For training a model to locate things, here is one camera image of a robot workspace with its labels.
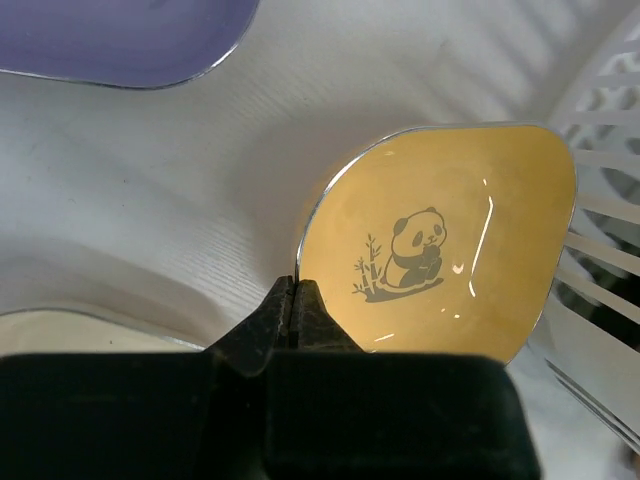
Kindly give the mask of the yellow panda dish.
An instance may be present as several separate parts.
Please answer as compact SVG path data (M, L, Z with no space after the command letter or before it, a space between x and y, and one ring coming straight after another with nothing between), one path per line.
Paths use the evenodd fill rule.
M410 128L311 195L295 275L365 351L508 363L541 317L576 193L570 149L544 126Z

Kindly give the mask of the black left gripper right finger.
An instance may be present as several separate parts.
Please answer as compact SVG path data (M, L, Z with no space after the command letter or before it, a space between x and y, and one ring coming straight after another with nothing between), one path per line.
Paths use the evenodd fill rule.
M476 355L364 353L306 344L330 324L316 283L295 289L292 347L264 371L272 479L538 479L504 365Z

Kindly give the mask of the cream panda dish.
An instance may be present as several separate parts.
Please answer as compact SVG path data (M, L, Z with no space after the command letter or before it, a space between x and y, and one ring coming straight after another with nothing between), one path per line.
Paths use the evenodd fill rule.
M1 315L1 355L39 353L196 352L186 340L148 333L64 309L31 309Z

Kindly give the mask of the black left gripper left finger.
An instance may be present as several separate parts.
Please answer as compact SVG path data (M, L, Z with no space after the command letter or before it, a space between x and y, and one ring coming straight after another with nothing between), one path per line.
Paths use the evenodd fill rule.
M290 320L278 278L200 352L25 353L1 361L5 479L264 479L264 371Z

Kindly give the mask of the purple panda dish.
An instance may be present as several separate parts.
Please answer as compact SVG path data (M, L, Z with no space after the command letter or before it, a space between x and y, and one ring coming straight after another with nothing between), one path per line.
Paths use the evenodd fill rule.
M4 1L6 73L124 89L198 78L238 46L255 1Z

